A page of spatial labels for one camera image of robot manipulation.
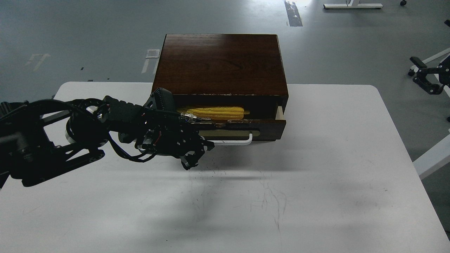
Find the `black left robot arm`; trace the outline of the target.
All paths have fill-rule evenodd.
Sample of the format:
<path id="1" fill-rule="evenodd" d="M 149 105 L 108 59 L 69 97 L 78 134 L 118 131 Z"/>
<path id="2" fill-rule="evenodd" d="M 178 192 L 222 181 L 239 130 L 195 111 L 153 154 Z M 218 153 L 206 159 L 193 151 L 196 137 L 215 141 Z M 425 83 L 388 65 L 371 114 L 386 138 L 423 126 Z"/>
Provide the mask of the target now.
<path id="1" fill-rule="evenodd" d="M 145 105 L 111 96 L 2 102 L 1 186 L 8 178 L 35 186 L 89 165 L 105 156 L 105 144 L 125 160 L 169 156 L 189 170 L 215 146 L 193 127 L 202 120 L 153 96 Z"/>

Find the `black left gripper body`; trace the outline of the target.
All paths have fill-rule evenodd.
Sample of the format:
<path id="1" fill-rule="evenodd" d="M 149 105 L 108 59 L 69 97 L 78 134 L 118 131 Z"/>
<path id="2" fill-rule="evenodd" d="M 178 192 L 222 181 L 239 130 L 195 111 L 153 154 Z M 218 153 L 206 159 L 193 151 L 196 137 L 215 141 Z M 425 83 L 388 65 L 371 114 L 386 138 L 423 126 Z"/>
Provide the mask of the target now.
<path id="1" fill-rule="evenodd" d="M 201 138 L 191 124 L 200 120 L 189 113 L 145 112 L 135 148 L 142 154 L 201 156 Z"/>

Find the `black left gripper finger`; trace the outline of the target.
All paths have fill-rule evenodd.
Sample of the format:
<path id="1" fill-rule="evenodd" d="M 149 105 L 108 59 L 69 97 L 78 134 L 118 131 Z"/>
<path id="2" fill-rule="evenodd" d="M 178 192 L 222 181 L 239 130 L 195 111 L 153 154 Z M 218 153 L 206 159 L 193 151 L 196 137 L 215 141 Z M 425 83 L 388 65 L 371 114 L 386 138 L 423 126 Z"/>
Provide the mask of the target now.
<path id="1" fill-rule="evenodd" d="M 184 150 L 180 152 L 179 159 L 182 167 L 188 171 L 191 168 L 198 166 L 198 161 L 205 154 L 205 147 L 199 147 L 194 150 Z"/>
<path id="2" fill-rule="evenodd" d="M 208 141 L 205 139 L 196 139 L 195 140 L 195 151 L 196 152 L 206 152 L 214 149 L 215 144 L 212 141 Z"/>

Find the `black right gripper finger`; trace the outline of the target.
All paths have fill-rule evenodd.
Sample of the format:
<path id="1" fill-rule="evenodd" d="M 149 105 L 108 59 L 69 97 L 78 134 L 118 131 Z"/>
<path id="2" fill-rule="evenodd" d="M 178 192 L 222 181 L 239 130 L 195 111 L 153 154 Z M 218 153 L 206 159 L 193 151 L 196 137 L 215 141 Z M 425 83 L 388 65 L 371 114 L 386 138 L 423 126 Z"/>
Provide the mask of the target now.
<path id="1" fill-rule="evenodd" d="M 418 67 L 416 77 L 413 78 L 413 82 L 418 84 L 424 91 L 430 95 L 439 95 L 443 92 L 445 87 L 445 60 L 443 60 L 438 67 L 429 68 L 418 57 L 410 57 L 410 61 Z M 437 74 L 438 80 L 441 83 L 433 84 L 426 78 L 428 74 Z"/>

